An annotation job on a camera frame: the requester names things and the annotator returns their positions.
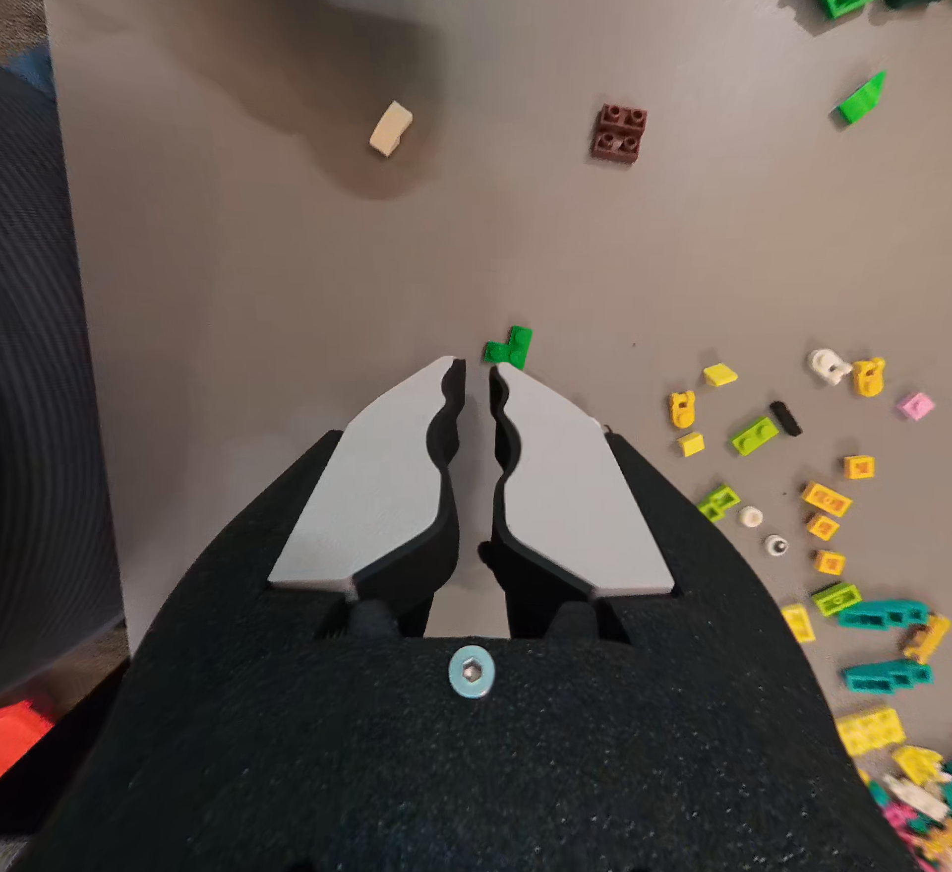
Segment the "tan curved lego piece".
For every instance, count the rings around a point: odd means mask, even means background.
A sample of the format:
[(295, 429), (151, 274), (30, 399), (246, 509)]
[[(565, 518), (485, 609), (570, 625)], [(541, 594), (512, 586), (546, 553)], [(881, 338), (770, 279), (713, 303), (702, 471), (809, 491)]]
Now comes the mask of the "tan curved lego piece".
[(368, 140), (369, 146), (381, 156), (391, 157), (412, 123), (412, 112), (397, 101), (392, 101), (373, 129)]

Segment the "brown lego brick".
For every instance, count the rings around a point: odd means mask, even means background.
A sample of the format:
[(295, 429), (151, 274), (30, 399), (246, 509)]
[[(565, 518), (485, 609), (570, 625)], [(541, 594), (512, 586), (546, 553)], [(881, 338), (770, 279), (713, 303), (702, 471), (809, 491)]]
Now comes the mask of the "brown lego brick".
[(590, 156), (613, 164), (635, 164), (648, 118), (646, 109), (604, 103), (593, 126)]

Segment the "small red object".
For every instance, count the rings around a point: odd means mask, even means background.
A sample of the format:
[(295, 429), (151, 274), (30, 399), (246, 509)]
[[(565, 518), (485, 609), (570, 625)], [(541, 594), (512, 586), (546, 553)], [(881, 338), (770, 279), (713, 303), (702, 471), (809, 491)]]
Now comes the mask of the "small red object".
[(1, 775), (54, 728), (54, 720), (28, 699), (1, 708)]

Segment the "small colourful lego pieces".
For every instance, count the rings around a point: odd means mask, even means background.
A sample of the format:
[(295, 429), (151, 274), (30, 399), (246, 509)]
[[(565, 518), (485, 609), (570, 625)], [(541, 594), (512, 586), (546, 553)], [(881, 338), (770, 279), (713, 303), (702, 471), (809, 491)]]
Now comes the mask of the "small colourful lego pieces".
[[(852, 374), (850, 386), (863, 398), (879, 396), (884, 387), (886, 362), (881, 358), (844, 363), (832, 350), (811, 353), (817, 366), (831, 370), (831, 384), (838, 384)], [(783, 401), (769, 404), (770, 416), (758, 417), (729, 440), (739, 458), (748, 458), (762, 449), (769, 439), (802, 437), (803, 426), (797, 422)], [(808, 613), (807, 596), (820, 623), (836, 625), (836, 630), (888, 634), (896, 640), (891, 644), (896, 656), (876, 659), (864, 664), (851, 664), (837, 670), (844, 688), (858, 697), (879, 698), (879, 706), (834, 718), (839, 742), (851, 761), (879, 754), (884, 750), (895, 761), (899, 774), (884, 774), (870, 779), (859, 769), (861, 781), (869, 790), (915, 861), (923, 870), (950, 870), (950, 759), (924, 747), (910, 745), (898, 712), (883, 704), (883, 698), (901, 696), (902, 691), (934, 684), (931, 660), (944, 640), (950, 638), (950, 617), (933, 609), (918, 598), (863, 597), (860, 588), (844, 577), (848, 558), (840, 553), (818, 547), (835, 541), (843, 516), (854, 502), (817, 479), (809, 479), (798, 489), (803, 500), (803, 530), (810, 536), (810, 565), (817, 572), (810, 576), (816, 591), (805, 591), (802, 601), (784, 604), (780, 612), (798, 643), (817, 643), (816, 630)]]

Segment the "small green lego piece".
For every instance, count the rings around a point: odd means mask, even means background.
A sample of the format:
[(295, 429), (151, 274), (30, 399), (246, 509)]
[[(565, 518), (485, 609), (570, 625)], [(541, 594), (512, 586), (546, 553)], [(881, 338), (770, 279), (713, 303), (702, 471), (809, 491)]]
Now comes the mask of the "small green lego piece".
[(482, 360), (491, 365), (511, 365), (522, 371), (526, 367), (532, 339), (533, 330), (531, 328), (513, 325), (509, 329), (506, 341), (488, 341), (485, 343)]

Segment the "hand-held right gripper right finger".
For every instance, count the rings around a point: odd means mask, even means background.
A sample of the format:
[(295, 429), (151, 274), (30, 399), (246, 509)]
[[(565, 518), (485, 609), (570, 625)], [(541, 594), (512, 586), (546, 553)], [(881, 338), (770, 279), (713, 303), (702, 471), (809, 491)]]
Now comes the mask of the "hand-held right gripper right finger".
[(565, 604), (670, 597), (675, 580), (614, 454), (576, 403), (509, 364), (489, 376), (494, 489), (488, 567), (511, 635), (544, 635)]

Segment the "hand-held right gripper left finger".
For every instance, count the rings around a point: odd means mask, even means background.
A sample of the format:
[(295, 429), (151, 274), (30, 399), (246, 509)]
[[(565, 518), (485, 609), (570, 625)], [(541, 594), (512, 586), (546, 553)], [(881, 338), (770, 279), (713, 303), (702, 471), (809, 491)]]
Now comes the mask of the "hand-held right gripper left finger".
[(381, 601), (400, 627), (426, 627), (435, 593), (458, 564), (449, 465), (465, 400), (466, 362), (444, 356), (355, 416), (268, 582)]

